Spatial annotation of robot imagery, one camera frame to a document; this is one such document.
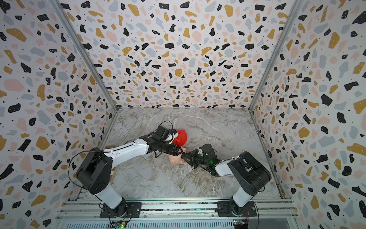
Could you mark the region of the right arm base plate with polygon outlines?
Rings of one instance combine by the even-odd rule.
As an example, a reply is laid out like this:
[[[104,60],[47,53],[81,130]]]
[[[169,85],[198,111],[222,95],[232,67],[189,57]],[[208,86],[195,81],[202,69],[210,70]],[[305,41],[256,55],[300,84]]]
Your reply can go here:
[[[237,204],[231,201],[219,201],[217,202],[217,209],[219,217],[255,217],[257,216],[256,207],[253,201],[249,201],[243,207],[237,206]]]

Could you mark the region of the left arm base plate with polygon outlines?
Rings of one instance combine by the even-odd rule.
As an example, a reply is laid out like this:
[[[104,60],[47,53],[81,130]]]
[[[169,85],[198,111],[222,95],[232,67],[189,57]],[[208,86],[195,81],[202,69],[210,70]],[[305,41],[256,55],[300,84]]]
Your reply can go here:
[[[139,218],[142,209],[141,202],[121,202],[115,209],[103,204],[101,219],[130,219]]]

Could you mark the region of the pink piggy bank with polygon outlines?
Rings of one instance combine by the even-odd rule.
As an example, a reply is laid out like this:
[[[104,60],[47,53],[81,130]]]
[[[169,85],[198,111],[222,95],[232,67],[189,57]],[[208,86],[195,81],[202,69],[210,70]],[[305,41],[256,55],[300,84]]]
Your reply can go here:
[[[185,163],[185,160],[182,159],[182,153],[186,153],[187,152],[187,149],[180,146],[180,149],[177,151],[179,153],[179,155],[177,156],[174,156],[174,155],[169,155],[168,158],[169,158],[169,161],[172,163],[172,164],[183,164]]]

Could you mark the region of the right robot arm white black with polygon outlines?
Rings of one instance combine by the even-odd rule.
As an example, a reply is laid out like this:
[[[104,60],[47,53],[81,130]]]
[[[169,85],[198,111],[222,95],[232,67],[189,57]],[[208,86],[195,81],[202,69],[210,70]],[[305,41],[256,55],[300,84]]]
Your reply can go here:
[[[205,144],[189,153],[182,153],[181,158],[212,176],[233,175],[236,178],[240,188],[230,198],[229,206],[237,215],[257,193],[265,190],[266,184],[272,179],[269,170],[247,151],[231,159],[220,160],[212,145]]]

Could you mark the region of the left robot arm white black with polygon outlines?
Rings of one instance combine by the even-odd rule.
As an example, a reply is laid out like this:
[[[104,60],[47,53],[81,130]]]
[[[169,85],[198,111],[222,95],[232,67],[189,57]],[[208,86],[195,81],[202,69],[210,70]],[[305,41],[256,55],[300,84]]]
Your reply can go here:
[[[83,159],[76,172],[76,178],[89,191],[99,198],[108,210],[125,210],[125,199],[110,183],[111,171],[120,164],[151,152],[161,152],[171,156],[183,153],[187,142],[184,130],[166,129],[162,126],[147,135],[122,146],[101,150],[93,148]]]

